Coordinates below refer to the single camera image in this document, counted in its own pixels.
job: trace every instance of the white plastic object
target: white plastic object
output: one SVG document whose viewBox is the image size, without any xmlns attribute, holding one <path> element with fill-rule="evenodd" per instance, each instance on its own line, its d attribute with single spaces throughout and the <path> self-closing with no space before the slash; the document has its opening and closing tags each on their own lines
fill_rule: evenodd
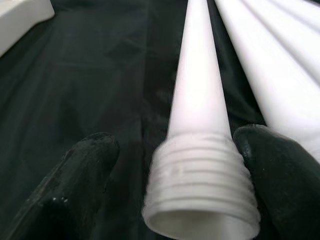
<svg viewBox="0 0 320 240">
<path fill-rule="evenodd" d="M 0 0 L 0 57 L 32 26 L 54 14 L 50 0 Z"/>
<path fill-rule="evenodd" d="M 269 0 L 301 22 L 320 31 L 320 5 L 308 0 Z"/>
<path fill-rule="evenodd" d="M 318 84 L 241 0 L 215 2 L 267 125 L 320 163 Z"/>
<path fill-rule="evenodd" d="M 142 215 L 153 231 L 247 240 L 260 215 L 232 141 L 207 0 L 189 0 L 167 139 L 154 152 Z"/>
<path fill-rule="evenodd" d="M 241 0 L 320 86 L 320 33 L 269 0 Z"/>
</svg>

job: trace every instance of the threaded end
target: threaded end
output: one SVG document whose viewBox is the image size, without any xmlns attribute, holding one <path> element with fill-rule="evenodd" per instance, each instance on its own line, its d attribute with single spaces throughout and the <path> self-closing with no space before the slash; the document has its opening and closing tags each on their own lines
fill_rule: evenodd
<svg viewBox="0 0 320 240">
<path fill-rule="evenodd" d="M 179 135 L 154 152 L 142 211 L 153 231 L 176 239 L 250 239 L 259 232 L 256 207 L 250 173 L 230 137 Z"/>
</svg>

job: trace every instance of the white plastic tube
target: white plastic tube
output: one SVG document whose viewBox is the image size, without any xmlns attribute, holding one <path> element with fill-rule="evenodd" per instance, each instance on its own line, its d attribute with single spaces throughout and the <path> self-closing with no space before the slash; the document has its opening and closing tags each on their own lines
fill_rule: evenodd
<svg viewBox="0 0 320 240">
<path fill-rule="evenodd" d="M 320 162 L 319 86 L 241 0 L 215 2 L 267 125 Z"/>
<path fill-rule="evenodd" d="M 143 218 L 174 239 L 246 240 L 260 215 L 231 139 L 207 0 L 189 0 L 166 141 L 153 155 Z"/>
<path fill-rule="evenodd" d="M 241 0 L 320 86 L 320 33 L 268 0 Z"/>
<path fill-rule="evenodd" d="M 308 0 L 269 0 L 301 22 L 320 31 L 320 5 Z"/>
</svg>

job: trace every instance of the dark cloth background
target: dark cloth background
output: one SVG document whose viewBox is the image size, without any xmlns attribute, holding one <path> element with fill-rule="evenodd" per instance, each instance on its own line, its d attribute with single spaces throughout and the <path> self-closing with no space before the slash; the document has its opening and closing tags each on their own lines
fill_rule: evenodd
<svg viewBox="0 0 320 240">
<path fill-rule="evenodd" d="M 166 239 L 146 227 L 141 209 L 152 153 L 167 132 L 187 1 L 51 1 L 55 17 L 0 58 L 0 235 L 65 151 L 109 132 L 120 156 L 92 238 Z M 208 5 L 231 131 L 264 124 Z"/>
</svg>

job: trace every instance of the white plastic nozzle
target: white plastic nozzle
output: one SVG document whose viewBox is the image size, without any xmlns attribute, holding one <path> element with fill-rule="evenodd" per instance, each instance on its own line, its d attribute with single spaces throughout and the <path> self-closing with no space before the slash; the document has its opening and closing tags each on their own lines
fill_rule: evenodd
<svg viewBox="0 0 320 240">
<path fill-rule="evenodd" d="M 320 5 L 309 0 L 269 0 L 299 21 L 320 31 Z"/>
<path fill-rule="evenodd" d="M 320 32 L 270 0 L 240 0 L 320 86 Z"/>
<path fill-rule="evenodd" d="M 153 155 L 142 215 L 174 239 L 259 232 L 250 173 L 228 122 L 207 0 L 189 0 L 166 141 Z"/>
<path fill-rule="evenodd" d="M 267 125 L 320 163 L 319 84 L 242 0 L 215 2 Z"/>
</svg>

